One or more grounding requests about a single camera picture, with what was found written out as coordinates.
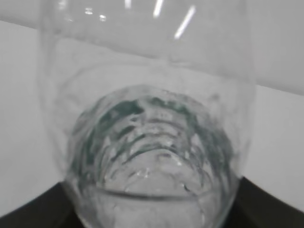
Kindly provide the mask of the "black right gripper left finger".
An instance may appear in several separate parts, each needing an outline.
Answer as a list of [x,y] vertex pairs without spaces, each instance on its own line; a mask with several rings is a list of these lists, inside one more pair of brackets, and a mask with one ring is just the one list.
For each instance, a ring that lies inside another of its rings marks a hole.
[[62,184],[0,218],[2,228],[81,228]]

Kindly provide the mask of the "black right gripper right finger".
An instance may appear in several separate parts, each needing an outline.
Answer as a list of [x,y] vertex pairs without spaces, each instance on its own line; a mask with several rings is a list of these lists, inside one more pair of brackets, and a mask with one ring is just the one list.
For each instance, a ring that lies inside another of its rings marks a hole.
[[223,227],[304,228],[304,213],[243,178]]

